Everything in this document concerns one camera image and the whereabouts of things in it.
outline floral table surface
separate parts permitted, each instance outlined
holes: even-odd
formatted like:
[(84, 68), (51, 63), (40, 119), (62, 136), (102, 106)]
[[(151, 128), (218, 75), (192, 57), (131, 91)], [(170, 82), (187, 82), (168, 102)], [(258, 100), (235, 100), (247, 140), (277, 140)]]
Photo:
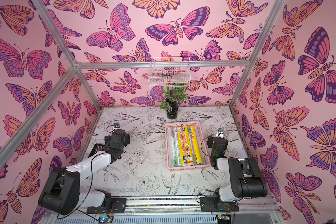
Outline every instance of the floral table surface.
[[(130, 134), (131, 144), (120, 160), (96, 171), (92, 189), (102, 189), (115, 196), (197, 195), (212, 194), (218, 187), (230, 184), (229, 173), (213, 167), (170, 172), (167, 168), (165, 123), (199, 121), (204, 137), (225, 130), (229, 140), (225, 155), (246, 158), (230, 110), (226, 106), (179, 107), (178, 117), (169, 120), (160, 108), (105, 108), (94, 131), (87, 158), (95, 143), (104, 143), (114, 122)], [(88, 190), (92, 177), (81, 184)]]

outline pink plastic tray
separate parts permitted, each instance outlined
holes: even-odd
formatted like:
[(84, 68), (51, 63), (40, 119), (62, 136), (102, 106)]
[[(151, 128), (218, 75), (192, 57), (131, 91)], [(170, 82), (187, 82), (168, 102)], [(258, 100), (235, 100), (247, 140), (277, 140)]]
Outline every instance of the pink plastic tray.
[[(167, 140), (167, 128), (175, 128), (178, 124), (180, 125), (183, 125), (183, 124), (194, 124), (197, 126), (198, 128), (198, 134), (199, 134), (199, 137), (200, 137), (200, 140), (202, 141), (203, 139), (203, 133), (202, 133), (202, 128), (200, 127), (200, 123), (199, 122), (176, 122), (176, 123), (167, 123), (165, 125), (165, 128), (166, 128), (166, 149), (167, 149), (167, 167), (169, 170), (173, 170), (173, 171), (176, 171), (176, 170), (188, 170), (188, 169), (202, 169), (202, 168), (205, 168), (205, 167), (208, 167), (210, 166), (210, 158), (204, 154), (202, 154), (202, 156), (204, 156), (205, 158), (205, 162), (206, 164), (205, 165), (196, 165), (196, 166), (182, 166), (182, 167), (169, 167), (169, 153), (168, 153), (168, 140)], [(206, 144), (202, 144), (202, 150), (204, 151), (205, 154), (208, 155), (208, 152), (207, 152), (207, 148), (205, 146)]]

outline metal base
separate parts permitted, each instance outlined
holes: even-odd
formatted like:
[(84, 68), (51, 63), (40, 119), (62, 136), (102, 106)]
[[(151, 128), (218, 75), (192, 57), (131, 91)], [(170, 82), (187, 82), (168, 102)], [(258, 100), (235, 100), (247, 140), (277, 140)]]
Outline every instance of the metal base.
[(225, 202), (217, 206), (214, 204), (214, 197), (200, 197), (199, 199), (202, 212), (239, 211), (239, 206), (235, 205), (234, 202)]
[[(112, 198), (112, 206), (115, 206), (113, 213), (124, 213), (124, 210), (126, 208), (126, 198), (119, 198), (119, 199), (114, 199)], [(106, 211), (103, 207), (88, 207), (87, 208), (87, 213), (88, 214), (99, 214), (99, 213), (109, 213), (109, 211)]]

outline black cable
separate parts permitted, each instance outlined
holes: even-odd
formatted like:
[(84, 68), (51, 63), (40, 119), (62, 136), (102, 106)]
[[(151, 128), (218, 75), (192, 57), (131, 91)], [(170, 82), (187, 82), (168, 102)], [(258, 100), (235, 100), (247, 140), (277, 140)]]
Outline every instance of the black cable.
[(68, 217), (69, 215), (71, 215), (72, 213), (74, 213), (83, 204), (83, 202), (86, 200), (88, 194), (90, 193), (90, 190), (91, 190), (91, 187), (92, 187), (92, 182), (93, 182), (93, 179), (94, 179), (94, 173), (92, 171), (92, 161), (94, 160), (94, 158), (98, 157), (99, 155), (106, 154), (106, 153), (108, 153), (108, 152), (104, 152), (104, 153), (98, 154), (98, 155), (94, 156), (92, 158), (92, 160), (91, 160), (91, 176), (92, 176), (92, 180), (91, 180), (90, 188), (88, 189), (88, 192), (86, 194), (86, 197), (83, 199), (83, 201), (81, 202), (81, 204), (76, 209), (74, 209), (72, 212), (70, 212), (68, 215), (66, 215), (64, 217), (60, 218), (60, 217), (58, 217), (59, 214), (57, 214), (57, 219), (64, 219), (64, 218)]
[(102, 223), (102, 222), (99, 221), (97, 218), (95, 218), (95, 217), (93, 217), (93, 216), (90, 216), (89, 214), (85, 213), (84, 211), (81, 211), (81, 210), (79, 210), (79, 209), (77, 209), (77, 211), (80, 211), (80, 212), (84, 213), (85, 215), (87, 215), (87, 216), (93, 218), (93, 219), (96, 220), (98, 223)]

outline wire shelf basket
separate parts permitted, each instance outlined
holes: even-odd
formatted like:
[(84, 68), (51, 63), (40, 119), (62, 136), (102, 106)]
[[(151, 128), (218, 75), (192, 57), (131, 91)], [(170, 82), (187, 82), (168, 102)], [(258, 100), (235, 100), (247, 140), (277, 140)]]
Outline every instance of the wire shelf basket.
[[(173, 61), (173, 58), (183, 58), (184, 60)], [(189, 57), (151, 57), (149, 59), (148, 84), (150, 87), (162, 86), (190, 86), (191, 70), (189, 67)]]

